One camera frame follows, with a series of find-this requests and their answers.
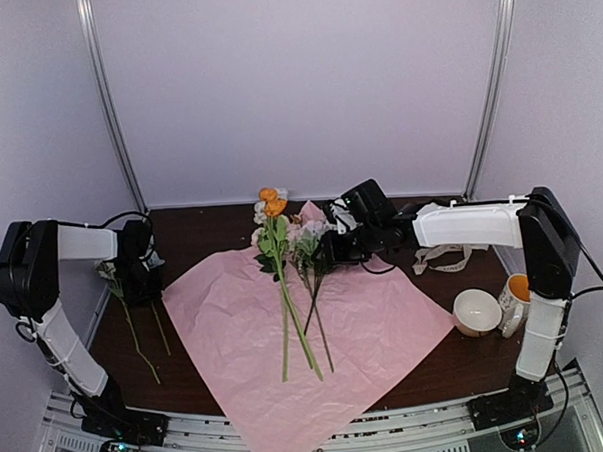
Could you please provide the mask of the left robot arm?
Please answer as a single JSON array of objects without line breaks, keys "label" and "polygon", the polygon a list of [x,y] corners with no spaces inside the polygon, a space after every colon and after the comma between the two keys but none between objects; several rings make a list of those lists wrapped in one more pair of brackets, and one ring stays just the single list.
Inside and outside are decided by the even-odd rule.
[{"label": "left robot arm", "polygon": [[119,217],[125,222],[119,229],[110,222],[14,221],[0,248],[0,304],[16,318],[18,333],[37,344],[74,394],[97,405],[93,418],[113,438],[127,436],[134,418],[123,409],[117,383],[69,322],[58,271],[62,261],[91,261],[126,309],[160,298],[164,261],[155,249],[152,221],[137,211]]}]

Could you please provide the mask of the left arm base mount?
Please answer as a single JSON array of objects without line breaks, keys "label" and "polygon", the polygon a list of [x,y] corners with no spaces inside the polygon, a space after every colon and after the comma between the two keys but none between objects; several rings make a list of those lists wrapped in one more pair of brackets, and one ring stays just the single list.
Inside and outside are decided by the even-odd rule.
[{"label": "left arm base mount", "polygon": [[142,452],[164,444],[168,423],[169,417],[157,412],[133,409],[120,420],[97,411],[83,417],[81,430],[105,438],[98,452]]}]

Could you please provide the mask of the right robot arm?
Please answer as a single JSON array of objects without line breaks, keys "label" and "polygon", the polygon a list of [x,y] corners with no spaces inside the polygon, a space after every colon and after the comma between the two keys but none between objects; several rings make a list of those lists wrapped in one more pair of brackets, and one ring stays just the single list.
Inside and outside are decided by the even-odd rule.
[{"label": "right robot arm", "polygon": [[552,191],[544,186],[507,199],[407,204],[397,209],[369,179],[322,206],[334,229],[321,238],[331,265],[360,265],[391,250],[451,244],[523,252],[530,309],[508,389],[499,394],[509,417],[523,418],[540,400],[572,305],[581,242]]}]

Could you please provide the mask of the pink wrapping paper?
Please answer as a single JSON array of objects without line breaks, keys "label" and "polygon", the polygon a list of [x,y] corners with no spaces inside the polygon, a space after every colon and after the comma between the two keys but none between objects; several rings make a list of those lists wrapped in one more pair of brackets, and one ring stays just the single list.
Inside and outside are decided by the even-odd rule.
[{"label": "pink wrapping paper", "polygon": [[450,314],[401,270],[344,268],[319,314],[298,275],[262,273],[247,207],[187,211],[164,241],[183,274],[164,292],[192,364],[250,452],[312,452],[409,375]]}]

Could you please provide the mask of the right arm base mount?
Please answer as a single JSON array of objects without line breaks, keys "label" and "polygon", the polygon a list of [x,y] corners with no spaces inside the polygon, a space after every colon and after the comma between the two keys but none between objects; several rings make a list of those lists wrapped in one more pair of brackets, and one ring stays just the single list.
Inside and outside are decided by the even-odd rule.
[{"label": "right arm base mount", "polygon": [[525,395],[502,391],[482,395],[467,402],[474,429],[497,428],[502,443],[510,450],[533,450],[542,440],[539,415],[555,404],[550,395],[542,394],[533,400]]}]

